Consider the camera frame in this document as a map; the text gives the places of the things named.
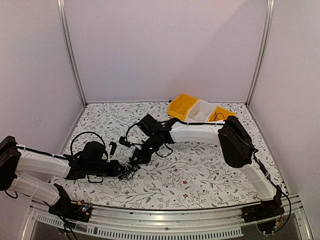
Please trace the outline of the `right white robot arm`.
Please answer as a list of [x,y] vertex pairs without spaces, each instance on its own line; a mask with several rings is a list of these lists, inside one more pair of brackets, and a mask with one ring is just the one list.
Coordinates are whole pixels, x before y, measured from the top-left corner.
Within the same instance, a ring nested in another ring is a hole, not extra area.
[[229,116],[218,122],[185,122],[178,118],[160,122],[147,114],[137,126],[148,138],[134,150],[131,166],[149,163],[152,154],[165,144],[217,144],[225,163],[239,169],[257,191],[262,202],[258,208],[260,216],[269,218],[278,210],[282,190],[273,183],[270,173],[256,157],[258,150],[237,117]]

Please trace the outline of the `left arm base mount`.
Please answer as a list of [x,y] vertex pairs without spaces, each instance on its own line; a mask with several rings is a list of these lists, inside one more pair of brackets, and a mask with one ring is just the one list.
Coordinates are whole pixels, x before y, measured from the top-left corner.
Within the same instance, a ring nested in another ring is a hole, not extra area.
[[92,204],[89,202],[59,199],[51,205],[48,212],[61,218],[88,223],[92,213]]

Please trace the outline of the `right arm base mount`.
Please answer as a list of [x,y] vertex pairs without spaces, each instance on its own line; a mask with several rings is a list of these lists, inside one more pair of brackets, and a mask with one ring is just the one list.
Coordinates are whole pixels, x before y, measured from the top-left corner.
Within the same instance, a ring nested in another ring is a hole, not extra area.
[[263,220],[262,223],[257,224],[257,229],[264,235],[271,235],[276,232],[284,213],[281,195],[275,196],[272,200],[261,200],[257,205],[241,208],[241,217],[245,223]]

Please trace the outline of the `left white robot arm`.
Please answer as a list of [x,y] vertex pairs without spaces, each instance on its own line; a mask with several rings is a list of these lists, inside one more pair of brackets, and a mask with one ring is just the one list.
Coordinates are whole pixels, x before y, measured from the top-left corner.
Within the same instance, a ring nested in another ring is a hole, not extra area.
[[97,141],[85,144],[83,150],[58,155],[28,148],[8,135],[0,142],[0,189],[1,191],[20,192],[31,198],[44,200],[54,205],[63,216],[74,213],[74,205],[60,198],[57,187],[50,187],[24,172],[43,173],[66,180],[79,180],[87,176],[118,177],[127,168],[118,160],[110,159],[106,146]]

